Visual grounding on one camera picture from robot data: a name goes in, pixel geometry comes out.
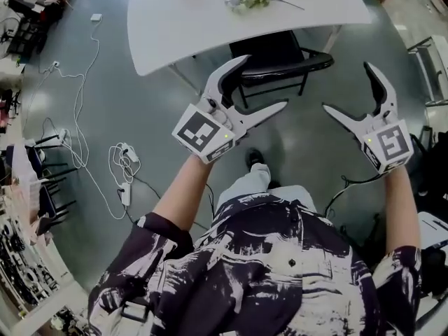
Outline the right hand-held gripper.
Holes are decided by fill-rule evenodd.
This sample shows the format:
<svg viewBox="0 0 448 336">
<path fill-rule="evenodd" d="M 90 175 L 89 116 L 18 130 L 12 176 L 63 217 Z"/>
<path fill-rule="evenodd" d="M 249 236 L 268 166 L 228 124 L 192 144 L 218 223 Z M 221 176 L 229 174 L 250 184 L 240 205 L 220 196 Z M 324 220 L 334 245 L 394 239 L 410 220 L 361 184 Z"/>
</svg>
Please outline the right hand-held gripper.
<svg viewBox="0 0 448 336">
<path fill-rule="evenodd" d="M 378 174 L 405 165 L 414 154 L 407 124 L 397 113 L 397 96 L 389 79 L 373 64 L 363 67 L 370 80 L 375 109 L 355 117 L 333 104 L 324 111 L 345 130 L 361 138 L 361 150 Z"/>
</svg>

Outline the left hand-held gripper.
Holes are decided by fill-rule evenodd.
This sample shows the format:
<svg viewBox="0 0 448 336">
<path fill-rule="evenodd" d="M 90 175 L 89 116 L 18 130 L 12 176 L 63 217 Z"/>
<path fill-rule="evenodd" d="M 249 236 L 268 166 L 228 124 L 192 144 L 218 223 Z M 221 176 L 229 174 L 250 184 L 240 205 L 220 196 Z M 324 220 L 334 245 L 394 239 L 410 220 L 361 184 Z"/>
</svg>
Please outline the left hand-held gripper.
<svg viewBox="0 0 448 336">
<path fill-rule="evenodd" d="M 171 135 L 203 163 L 209 164 L 232 150 L 253 127 L 284 110 L 288 99 L 255 109 L 235 106 L 232 93 L 251 55 L 242 55 L 217 68 L 206 82 L 196 104 L 189 104 Z"/>
</svg>

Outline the person's left forearm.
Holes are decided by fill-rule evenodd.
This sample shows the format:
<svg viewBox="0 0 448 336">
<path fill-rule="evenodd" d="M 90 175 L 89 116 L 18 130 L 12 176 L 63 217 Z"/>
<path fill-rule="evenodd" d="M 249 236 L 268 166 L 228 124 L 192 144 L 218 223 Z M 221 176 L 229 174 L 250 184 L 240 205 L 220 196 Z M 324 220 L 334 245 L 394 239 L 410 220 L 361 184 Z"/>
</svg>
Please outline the person's left forearm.
<svg viewBox="0 0 448 336">
<path fill-rule="evenodd" d="M 212 167 L 212 164 L 204 164 L 197 156 L 191 155 L 155 205 L 153 213 L 183 231 L 190 231 Z"/>
</svg>

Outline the person's right forearm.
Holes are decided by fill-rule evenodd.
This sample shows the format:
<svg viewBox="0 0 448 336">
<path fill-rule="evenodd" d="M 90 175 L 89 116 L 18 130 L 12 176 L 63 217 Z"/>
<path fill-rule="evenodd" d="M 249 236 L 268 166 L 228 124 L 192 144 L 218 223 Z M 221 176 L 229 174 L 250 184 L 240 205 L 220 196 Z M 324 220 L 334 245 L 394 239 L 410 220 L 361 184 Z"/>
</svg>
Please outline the person's right forearm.
<svg viewBox="0 0 448 336">
<path fill-rule="evenodd" d="M 421 248 L 419 218 L 409 174 L 405 166 L 384 177 L 386 254 L 403 246 Z"/>
</svg>

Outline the black office chair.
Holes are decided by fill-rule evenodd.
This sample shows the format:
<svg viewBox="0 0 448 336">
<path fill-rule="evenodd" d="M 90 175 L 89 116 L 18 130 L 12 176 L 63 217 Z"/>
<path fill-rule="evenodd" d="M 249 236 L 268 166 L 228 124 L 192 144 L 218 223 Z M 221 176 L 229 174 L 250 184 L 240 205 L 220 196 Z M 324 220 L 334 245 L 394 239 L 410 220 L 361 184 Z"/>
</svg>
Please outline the black office chair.
<svg viewBox="0 0 448 336">
<path fill-rule="evenodd" d="M 427 125 L 419 137 L 411 134 L 415 152 L 410 176 L 421 197 L 448 195 L 448 131 L 438 132 L 436 140 L 434 137 L 433 128 Z"/>
</svg>

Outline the dark blue chair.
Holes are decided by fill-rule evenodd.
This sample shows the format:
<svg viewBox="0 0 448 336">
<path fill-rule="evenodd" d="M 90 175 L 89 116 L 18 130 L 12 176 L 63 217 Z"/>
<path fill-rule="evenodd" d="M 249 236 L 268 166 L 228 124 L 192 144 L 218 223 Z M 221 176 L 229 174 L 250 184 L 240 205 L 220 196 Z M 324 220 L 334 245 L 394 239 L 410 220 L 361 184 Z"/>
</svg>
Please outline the dark blue chair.
<svg viewBox="0 0 448 336">
<path fill-rule="evenodd" d="M 61 223 L 69 214 L 69 207 L 76 203 L 75 199 L 61 205 L 57 205 L 55 201 L 56 194 L 61 191 L 60 183 L 67 179 L 68 174 L 76 171 L 76 168 L 68 168 L 65 162 L 46 162 L 45 151 L 62 146 L 58 135 L 53 134 L 36 141 L 33 146 L 28 147 L 27 152 L 33 170 L 38 179 L 42 180 L 37 220 L 44 219 L 49 226 Z"/>
</svg>

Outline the person's black left shoe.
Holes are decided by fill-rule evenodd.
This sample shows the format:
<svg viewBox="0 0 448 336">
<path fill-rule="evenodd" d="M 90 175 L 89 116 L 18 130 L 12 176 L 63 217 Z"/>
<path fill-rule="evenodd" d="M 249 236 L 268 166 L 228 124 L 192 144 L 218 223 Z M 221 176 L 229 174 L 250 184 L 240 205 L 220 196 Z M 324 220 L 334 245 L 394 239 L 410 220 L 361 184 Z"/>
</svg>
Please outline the person's black left shoe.
<svg viewBox="0 0 448 336">
<path fill-rule="evenodd" d="M 263 154 L 256 148 L 250 148 L 246 151 L 245 154 L 245 163 L 248 168 L 248 170 L 251 170 L 251 168 L 255 164 L 264 164 L 265 159 L 263 157 Z"/>
</svg>

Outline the light blue jeans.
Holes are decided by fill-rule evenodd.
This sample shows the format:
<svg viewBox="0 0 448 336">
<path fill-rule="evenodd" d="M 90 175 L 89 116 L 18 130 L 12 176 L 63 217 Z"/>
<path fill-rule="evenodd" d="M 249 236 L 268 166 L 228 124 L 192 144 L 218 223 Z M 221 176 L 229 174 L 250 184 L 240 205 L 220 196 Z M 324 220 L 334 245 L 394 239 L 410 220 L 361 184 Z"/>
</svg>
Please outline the light blue jeans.
<svg viewBox="0 0 448 336">
<path fill-rule="evenodd" d="M 216 211 L 226 202 L 243 195 L 269 193 L 288 201 L 299 201 L 308 210 L 316 213 L 312 196 L 301 185 L 284 187 L 269 187 L 272 182 L 270 169 L 266 164 L 255 163 L 247 174 L 238 178 L 227 190 L 223 191 L 218 199 Z"/>
</svg>

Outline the black and white patterned shirt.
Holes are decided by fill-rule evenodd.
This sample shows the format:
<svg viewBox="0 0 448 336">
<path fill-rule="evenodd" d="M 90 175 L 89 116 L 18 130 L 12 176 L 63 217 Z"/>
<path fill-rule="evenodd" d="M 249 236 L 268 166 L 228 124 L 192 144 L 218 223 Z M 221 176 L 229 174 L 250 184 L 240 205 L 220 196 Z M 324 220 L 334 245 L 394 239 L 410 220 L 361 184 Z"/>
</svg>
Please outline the black and white patterned shirt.
<svg viewBox="0 0 448 336">
<path fill-rule="evenodd" d="M 412 336 L 421 252 L 369 270 L 333 224 L 267 193 L 224 203 L 197 241 L 149 213 L 90 294 L 91 336 Z"/>
</svg>

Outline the black bag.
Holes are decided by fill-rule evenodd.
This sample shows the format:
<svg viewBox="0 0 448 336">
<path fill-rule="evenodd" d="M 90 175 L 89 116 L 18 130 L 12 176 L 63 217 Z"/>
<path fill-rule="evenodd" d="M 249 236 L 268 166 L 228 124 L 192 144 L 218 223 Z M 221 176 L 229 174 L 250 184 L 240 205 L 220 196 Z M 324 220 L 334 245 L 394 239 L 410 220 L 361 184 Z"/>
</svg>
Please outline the black bag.
<svg viewBox="0 0 448 336">
<path fill-rule="evenodd" d="M 434 298 L 448 289 L 446 253 L 440 248 L 428 247 L 421 252 L 421 292 Z"/>
</svg>

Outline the cluttered black cart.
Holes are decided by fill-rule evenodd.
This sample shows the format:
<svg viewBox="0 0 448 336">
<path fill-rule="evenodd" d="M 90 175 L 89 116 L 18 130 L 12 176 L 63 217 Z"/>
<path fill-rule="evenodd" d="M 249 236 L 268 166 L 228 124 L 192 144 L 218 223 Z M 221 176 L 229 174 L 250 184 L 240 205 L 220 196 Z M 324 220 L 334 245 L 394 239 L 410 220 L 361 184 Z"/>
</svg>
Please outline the cluttered black cart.
<svg viewBox="0 0 448 336">
<path fill-rule="evenodd" d="M 50 28 L 70 7 L 70 0 L 0 0 L 0 60 L 24 63 L 40 54 Z"/>
</svg>

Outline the cloth-covered table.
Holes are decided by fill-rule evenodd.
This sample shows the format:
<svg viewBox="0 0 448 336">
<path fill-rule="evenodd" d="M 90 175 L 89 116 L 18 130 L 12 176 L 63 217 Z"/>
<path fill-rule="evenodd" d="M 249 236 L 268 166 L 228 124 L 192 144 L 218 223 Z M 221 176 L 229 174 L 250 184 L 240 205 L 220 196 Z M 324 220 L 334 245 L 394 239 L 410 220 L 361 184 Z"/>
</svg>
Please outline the cloth-covered table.
<svg viewBox="0 0 448 336">
<path fill-rule="evenodd" d="M 23 140 L 6 148 L 6 166 L 10 182 L 5 190 L 13 218 L 18 222 L 25 241 L 33 246 L 46 246 L 46 236 L 37 235 L 42 181 L 34 171 Z"/>
</svg>

